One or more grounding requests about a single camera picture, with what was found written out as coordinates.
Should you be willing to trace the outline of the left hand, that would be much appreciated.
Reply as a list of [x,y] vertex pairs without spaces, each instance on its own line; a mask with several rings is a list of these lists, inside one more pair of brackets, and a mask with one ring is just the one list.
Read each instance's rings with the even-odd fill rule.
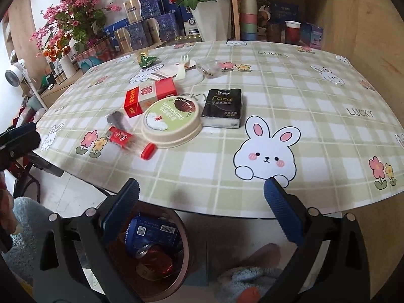
[[18,235],[22,231],[22,227],[19,221],[14,215],[14,199],[11,193],[7,189],[6,178],[4,172],[1,171],[1,187],[0,187],[0,197],[1,197],[1,208],[0,208],[0,221],[1,227],[5,230],[7,234]]

